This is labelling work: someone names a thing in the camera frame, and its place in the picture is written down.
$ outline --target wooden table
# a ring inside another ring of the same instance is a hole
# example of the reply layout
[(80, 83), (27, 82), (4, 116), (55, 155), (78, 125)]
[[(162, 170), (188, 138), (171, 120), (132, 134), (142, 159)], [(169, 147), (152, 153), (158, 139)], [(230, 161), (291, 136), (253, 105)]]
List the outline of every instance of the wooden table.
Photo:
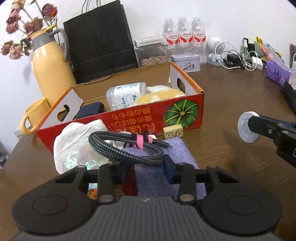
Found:
[[(296, 169), (276, 155), (271, 139), (247, 144), (237, 132), (238, 118), (245, 111), (296, 121), (279, 87), (259, 70), (203, 66), (191, 76), (205, 91), (203, 124), (186, 131), (183, 140), (198, 165), (220, 166), (274, 194), (283, 208), (276, 233), (286, 241), (295, 240)], [(23, 137), (0, 174), (1, 241), (18, 233), (11, 216), (13, 202), (56, 175), (53, 155), (41, 140), (36, 135)]]

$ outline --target silver screw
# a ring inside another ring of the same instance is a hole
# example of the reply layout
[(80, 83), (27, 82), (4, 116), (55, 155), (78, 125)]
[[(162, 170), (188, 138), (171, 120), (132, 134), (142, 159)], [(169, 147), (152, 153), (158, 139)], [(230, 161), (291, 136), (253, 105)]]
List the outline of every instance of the silver screw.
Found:
[(101, 202), (111, 202), (111, 201), (113, 201), (113, 196), (105, 194), (105, 195), (100, 196), (99, 200)]
[(183, 202), (191, 202), (194, 200), (194, 196), (191, 195), (191, 194), (182, 194), (180, 196), (180, 199), (183, 201)]

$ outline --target plastic bottle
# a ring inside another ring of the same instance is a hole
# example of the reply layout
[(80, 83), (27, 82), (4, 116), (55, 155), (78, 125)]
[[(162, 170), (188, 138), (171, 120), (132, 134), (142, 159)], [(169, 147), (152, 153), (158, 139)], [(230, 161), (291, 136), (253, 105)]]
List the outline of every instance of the plastic bottle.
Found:
[(107, 90), (106, 97), (111, 110), (124, 109), (134, 106), (136, 100), (145, 95), (147, 86), (145, 82), (119, 85)]
[(170, 60), (170, 57), (173, 54), (180, 53), (180, 39), (179, 35), (176, 32), (176, 26), (173, 24), (172, 18), (165, 18), (164, 19), (165, 24), (163, 27), (163, 36), (165, 36), (166, 41), (168, 43), (168, 51), (167, 56)]
[(207, 42), (206, 42), (206, 35), (205, 29), (200, 22), (200, 17), (193, 17), (193, 22), (191, 26), (191, 31), (193, 34), (194, 39), (194, 50), (200, 55), (200, 62), (206, 63), (207, 62)]
[(193, 35), (191, 29), (187, 26), (186, 17), (179, 17), (177, 33), (180, 36), (182, 53), (192, 52)]

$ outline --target white bottle label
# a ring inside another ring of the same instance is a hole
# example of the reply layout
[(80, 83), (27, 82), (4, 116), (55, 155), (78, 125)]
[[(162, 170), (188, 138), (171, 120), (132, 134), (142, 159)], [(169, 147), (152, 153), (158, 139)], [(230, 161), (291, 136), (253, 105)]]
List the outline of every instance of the white bottle label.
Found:
[(201, 34), (201, 33), (194, 34), (194, 41), (196, 41), (196, 42), (205, 42), (206, 41), (205, 34)]
[(168, 45), (178, 44), (180, 42), (179, 35), (168, 35), (166, 36)]
[(136, 99), (141, 96), (140, 84), (120, 85), (114, 89), (114, 102), (119, 109), (133, 106)]
[(189, 32), (184, 32), (180, 35), (180, 43), (192, 43), (193, 35)]

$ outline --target yellow mug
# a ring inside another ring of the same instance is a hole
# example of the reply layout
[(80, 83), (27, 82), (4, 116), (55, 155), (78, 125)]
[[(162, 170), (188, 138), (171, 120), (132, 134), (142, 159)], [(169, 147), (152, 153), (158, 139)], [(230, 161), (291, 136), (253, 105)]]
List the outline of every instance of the yellow mug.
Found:
[[(37, 100), (26, 111), (25, 116), (20, 122), (20, 130), (24, 135), (31, 135), (34, 133), (36, 127), (42, 121), (43, 117), (49, 111), (50, 106), (45, 98)], [(32, 129), (27, 129), (26, 120), (32, 125)]]

